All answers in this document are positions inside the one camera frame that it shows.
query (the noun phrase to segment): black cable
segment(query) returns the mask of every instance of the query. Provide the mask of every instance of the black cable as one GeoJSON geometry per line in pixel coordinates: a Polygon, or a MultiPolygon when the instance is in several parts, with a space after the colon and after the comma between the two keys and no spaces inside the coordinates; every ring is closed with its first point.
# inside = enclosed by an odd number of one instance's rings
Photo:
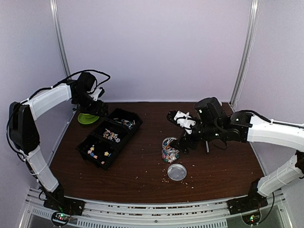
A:
{"type": "Polygon", "coordinates": [[[36,92],[34,92],[28,100],[31,100],[34,96],[36,96],[39,92],[44,91],[44,90],[50,90],[52,89],[52,87],[44,87],[44,88],[40,88],[39,90],[37,90],[36,92]]]}
{"type": "Polygon", "coordinates": [[[9,127],[10,127],[10,125],[9,125],[9,124],[10,124],[10,122],[11,122],[13,116],[16,114],[16,112],[17,112],[18,109],[20,108],[20,106],[21,106],[23,103],[25,103],[25,102],[26,102],[26,101],[21,102],[19,105],[17,105],[17,106],[14,108],[14,110],[13,110],[12,114],[10,115],[9,120],[8,120],[8,122],[7,122],[7,124],[6,124],[6,129],[5,129],[6,140],[7,140],[8,144],[9,144],[9,147],[17,154],[18,158],[19,158],[20,161],[22,161],[22,162],[25,162],[25,161],[24,161],[24,159],[25,159],[24,155],[23,155],[21,152],[17,151],[17,150],[13,147],[13,145],[10,143],[10,137],[9,137],[9,127]]]}
{"type": "Polygon", "coordinates": [[[41,191],[41,192],[39,193],[38,198],[39,198],[41,201],[46,201],[46,199],[42,199],[42,198],[40,198],[40,197],[41,197],[41,195],[42,195],[42,193],[43,193],[43,191],[41,191]]]}
{"type": "Polygon", "coordinates": [[[274,204],[275,204],[275,194],[274,193],[272,193],[272,197],[273,197],[273,201],[272,201],[271,208],[270,208],[268,214],[265,216],[265,218],[262,219],[262,221],[259,222],[259,224],[261,224],[262,222],[264,222],[266,220],[266,218],[269,216],[270,212],[272,211],[272,208],[274,207],[274,204]]]}
{"type": "Polygon", "coordinates": [[[108,77],[106,80],[104,80],[104,81],[102,81],[101,83],[97,84],[96,87],[95,87],[95,89],[94,89],[94,91],[97,89],[98,86],[100,86],[102,83],[107,82],[107,81],[110,80],[110,78],[111,78],[111,76],[109,76],[108,74],[106,74],[106,73],[104,73],[104,72],[101,72],[101,71],[98,71],[98,70],[91,70],[91,69],[90,69],[90,70],[81,70],[81,71],[75,72],[75,73],[69,75],[68,77],[62,79],[61,81],[57,82],[55,85],[53,85],[53,87],[58,86],[59,84],[65,82],[67,79],[69,79],[69,78],[71,78],[71,77],[73,77],[73,76],[75,76],[75,75],[78,75],[78,74],[83,73],[83,72],[88,72],[88,71],[96,72],[96,73],[99,73],[99,74],[101,74],[101,75],[105,75],[105,76],[108,77]]]}
{"type": "Polygon", "coordinates": [[[253,110],[241,110],[241,112],[245,112],[245,113],[253,113],[254,115],[257,115],[258,117],[260,117],[262,120],[271,123],[271,120],[269,120],[268,118],[262,116],[261,114],[257,113],[256,111],[253,110]]]}
{"type": "Polygon", "coordinates": [[[69,215],[70,217],[69,217],[69,219],[68,219],[65,223],[61,224],[61,223],[59,223],[59,222],[54,222],[54,221],[53,221],[53,219],[56,217],[55,214],[58,214],[58,213],[60,213],[60,214],[65,214],[65,213],[63,213],[62,211],[55,211],[55,212],[51,215],[51,222],[52,222],[52,224],[53,224],[54,226],[57,226],[57,227],[64,227],[64,226],[65,226],[66,224],[68,224],[69,221],[71,220],[71,215],[69,215]]]}
{"type": "Polygon", "coordinates": [[[52,198],[52,200],[56,201],[58,204],[64,206],[65,208],[62,210],[66,210],[67,209],[67,205],[65,205],[64,203],[58,201],[55,197],[53,197],[48,191],[43,191],[45,195],[48,195],[50,198],[52,198]]]}
{"type": "Polygon", "coordinates": [[[219,118],[213,119],[213,123],[214,123],[214,125],[216,126],[216,128],[219,129],[221,132],[227,132],[227,130],[225,130],[224,128],[221,128],[221,127],[218,125],[218,119],[219,119],[219,118]]]}
{"type": "MultiPolygon", "coordinates": [[[[258,117],[260,117],[262,120],[271,123],[271,120],[269,120],[268,118],[262,116],[261,114],[257,113],[256,111],[253,110],[241,110],[241,112],[246,112],[246,113],[253,113],[254,115],[257,115],[258,117]]],[[[292,123],[282,123],[282,122],[278,122],[278,121],[273,121],[273,124],[278,124],[278,125],[284,125],[284,126],[290,126],[290,127],[297,127],[300,129],[304,129],[304,126],[299,126],[296,124],[292,124],[292,123]]]]}

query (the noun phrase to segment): white wall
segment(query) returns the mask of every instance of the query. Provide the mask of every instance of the white wall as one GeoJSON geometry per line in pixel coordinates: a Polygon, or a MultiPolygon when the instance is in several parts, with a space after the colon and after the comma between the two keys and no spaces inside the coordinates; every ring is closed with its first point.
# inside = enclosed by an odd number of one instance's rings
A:
{"type": "MultiPolygon", "coordinates": [[[[303,85],[304,1],[262,0],[237,110],[253,109],[275,120],[304,123],[303,85]]],[[[295,153],[264,143],[254,147],[267,173],[295,153]]],[[[303,189],[303,180],[283,188],[297,228],[303,228],[303,189]]]]}
{"type": "MultiPolygon", "coordinates": [[[[49,0],[0,0],[0,31],[0,227],[13,228],[36,182],[6,142],[9,105],[53,85],[64,71],[49,0]]],[[[71,113],[71,105],[65,103],[37,121],[46,160],[71,113]]]]}
{"type": "Polygon", "coordinates": [[[106,101],[229,101],[250,0],[58,1],[71,72],[112,76],[106,101]]]}

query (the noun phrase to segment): green bowl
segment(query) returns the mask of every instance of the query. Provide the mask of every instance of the green bowl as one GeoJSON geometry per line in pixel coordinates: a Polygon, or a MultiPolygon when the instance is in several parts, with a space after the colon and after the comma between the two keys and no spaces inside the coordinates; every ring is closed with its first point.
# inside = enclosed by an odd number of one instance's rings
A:
{"type": "Polygon", "coordinates": [[[99,119],[99,116],[81,113],[78,115],[78,122],[81,124],[92,124],[99,119]]]}

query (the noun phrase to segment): black tray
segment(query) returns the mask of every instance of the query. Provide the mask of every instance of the black tray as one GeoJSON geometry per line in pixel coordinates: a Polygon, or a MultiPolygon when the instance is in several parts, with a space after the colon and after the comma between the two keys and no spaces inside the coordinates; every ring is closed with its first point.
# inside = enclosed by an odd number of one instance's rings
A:
{"type": "Polygon", "coordinates": [[[124,148],[130,139],[128,131],[122,127],[121,124],[110,122],[108,120],[101,122],[101,124],[96,127],[90,135],[94,135],[98,139],[108,141],[119,151],[124,148]]]}
{"type": "Polygon", "coordinates": [[[124,129],[127,130],[128,134],[132,137],[135,132],[138,130],[138,128],[142,125],[143,121],[136,113],[128,112],[126,110],[123,110],[121,108],[116,108],[107,118],[112,123],[117,123],[121,125],[124,129]],[[127,120],[129,123],[123,124],[121,120],[127,120]]]}
{"type": "Polygon", "coordinates": [[[87,136],[76,148],[81,157],[84,160],[89,160],[97,167],[101,167],[103,169],[108,169],[114,158],[118,155],[117,149],[109,142],[100,140],[93,135],[87,136]],[[97,158],[91,156],[92,153],[88,153],[88,150],[94,145],[94,150],[92,151],[97,158]]]}
{"type": "Polygon", "coordinates": [[[117,108],[76,147],[76,150],[80,152],[84,160],[89,160],[97,167],[106,170],[142,123],[143,121],[136,113],[117,108]],[[117,118],[132,121],[132,128],[117,122],[117,118]],[[92,145],[94,145],[93,153],[97,159],[92,156],[92,153],[88,153],[92,145]]]}

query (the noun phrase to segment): metal frame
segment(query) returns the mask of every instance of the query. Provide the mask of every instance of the metal frame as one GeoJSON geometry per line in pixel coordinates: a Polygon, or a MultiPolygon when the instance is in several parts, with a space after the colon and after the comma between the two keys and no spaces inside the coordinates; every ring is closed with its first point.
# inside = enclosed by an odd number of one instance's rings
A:
{"type": "Polygon", "coordinates": [[[70,69],[68,66],[67,62],[67,55],[63,43],[63,38],[62,38],[62,33],[61,33],[61,27],[60,27],[60,22],[59,22],[59,15],[58,15],[58,9],[57,9],[57,0],[50,0],[50,6],[51,6],[51,12],[52,12],[52,18],[56,30],[56,35],[57,35],[57,42],[59,46],[59,51],[60,51],[60,57],[61,57],[61,62],[63,69],[65,71],[66,77],[71,75],[70,69]]]}
{"type": "MultiPolygon", "coordinates": [[[[30,189],[18,227],[26,228],[31,215],[50,219],[52,210],[43,207],[39,200],[40,191],[30,189]]],[[[69,225],[79,228],[174,228],[174,227],[221,227],[227,228],[227,219],[231,216],[227,208],[226,199],[208,200],[191,203],[168,204],[130,204],[85,200],[82,216],[73,216],[69,225]]],[[[272,197],[268,197],[268,206],[272,204],[272,197]]],[[[275,205],[285,228],[292,228],[285,197],[281,190],[275,192],[275,205]]]]}
{"type": "Polygon", "coordinates": [[[247,71],[249,53],[253,46],[253,40],[254,40],[254,35],[257,25],[256,22],[257,22],[258,5],[259,5],[259,0],[252,0],[243,56],[241,60],[241,65],[238,70],[237,80],[233,89],[232,97],[230,100],[230,104],[234,108],[237,106],[238,96],[241,92],[245,74],[247,71]]]}

